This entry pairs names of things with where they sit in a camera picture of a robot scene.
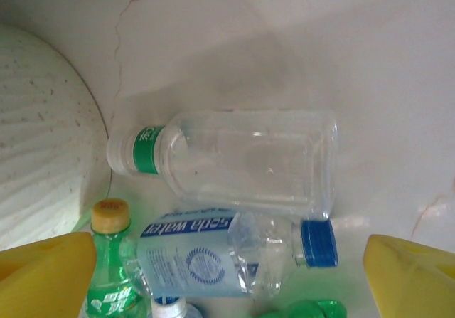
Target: white bottle cap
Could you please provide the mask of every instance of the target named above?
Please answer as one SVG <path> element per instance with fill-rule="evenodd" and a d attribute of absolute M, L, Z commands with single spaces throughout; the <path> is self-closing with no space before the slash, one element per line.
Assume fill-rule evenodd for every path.
<path fill-rule="evenodd" d="M 151 316 L 153 318 L 184 318 L 187 312 L 185 298 L 178 298 L 175 301 L 172 299 L 177 298 L 156 298 L 156 300 L 152 298 Z"/>

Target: plastic bottle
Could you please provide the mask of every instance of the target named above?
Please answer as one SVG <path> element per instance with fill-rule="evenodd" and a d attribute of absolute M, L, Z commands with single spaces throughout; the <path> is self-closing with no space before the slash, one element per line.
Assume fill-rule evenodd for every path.
<path fill-rule="evenodd" d="M 202 314 L 185 298 L 160 297 L 151 300 L 148 318 L 203 318 Z"/>
<path fill-rule="evenodd" d="M 335 152 L 330 112 L 206 110 L 114 133 L 107 160 L 120 174 L 159 174 L 190 203 L 323 221 Z"/>
<path fill-rule="evenodd" d="M 338 262 L 330 221 L 214 208 L 162 216 L 120 253 L 137 291 L 156 297 L 271 297 L 298 266 Z"/>
<path fill-rule="evenodd" d="M 283 312 L 270 312 L 259 318 L 346 318 L 346 308 L 338 300 L 300 300 Z"/>
<path fill-rule="evenodd" d="M 84 311 L 89 318 L 145 318 L 146 302 L 132 288 L 119 256 L 120 242 L 129 227 L 127 202 L 110 198 L 92 209 L 97 264 Z"/>

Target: bottle cap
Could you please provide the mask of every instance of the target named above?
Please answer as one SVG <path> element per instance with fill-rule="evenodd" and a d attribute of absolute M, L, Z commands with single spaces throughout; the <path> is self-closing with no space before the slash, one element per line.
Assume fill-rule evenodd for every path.
<path fill-rule="evenodd" d="M 301 240 L 309 267 L 335 267 L 338 264 L 335 235 L 329 220 L 302 221 Z"/>
<path fill-rule="evenodd" d="M 185 298 L 159 297 L 151 300 L 153 318 L 184 318 L 186 311 Z"/>
<path fill-rule="evenodd" d="M 129 226 L 128 203 L 120 198 L 99 201 L 92 209 L 92 229 L 99 234 L 119 233 Z"/>

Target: soda water label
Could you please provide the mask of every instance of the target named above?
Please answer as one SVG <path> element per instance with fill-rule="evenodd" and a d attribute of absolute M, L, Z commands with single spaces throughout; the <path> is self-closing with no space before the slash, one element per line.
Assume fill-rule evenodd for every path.
<path fill-rule="evenodd" d="M 155 297 L 244 296 L 228 229 L 236 212 L 167 214 L 146 227 L 137 257 Z"/>
<path fill-rule="evenodd" d="M 154 160 L 154 149 L 156 138 L 163 128 L 164 126 L 145 127 L 137 135 L 133 147 L 133 160 L 137 171 L 148 174 L 158 173 Z"/>
<path fill-rule="evenodd" d="M 132 308 L 137 303 L 138 298 L 131 286 L 105 290 L 89 289 L 85 311 L 88 314 L 114 317 Z"/>

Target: white surface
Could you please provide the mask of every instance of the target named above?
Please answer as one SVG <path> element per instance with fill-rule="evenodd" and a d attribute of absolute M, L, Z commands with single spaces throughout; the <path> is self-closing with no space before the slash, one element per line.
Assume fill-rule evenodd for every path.
<path fill-rule="evenodd" d="M 455 0 L 2 0 L 0 14 L 71 61 L 109 127 L 198 108 L 334 109 L 340 266 L 295 281 L 301 297 L 333 297 L 349 317 L 375 318 L 361 265 L 371 233 L 455 251 L 453 228 L 438 230 L 454 214 L 445 199 L 455 176 L 454 8 Z M 136 203 L 138 226 L 178 205 L 154 179 L 115 177 L 112 195 Z M 248 300 L 202 304 L 212 318 L 261 310 Z"/>
<path fill-rule="evenodd" d="M 48 44 L 0 26 L 0 250 L 69 233 L 109 189 L 99 110 Z"/>

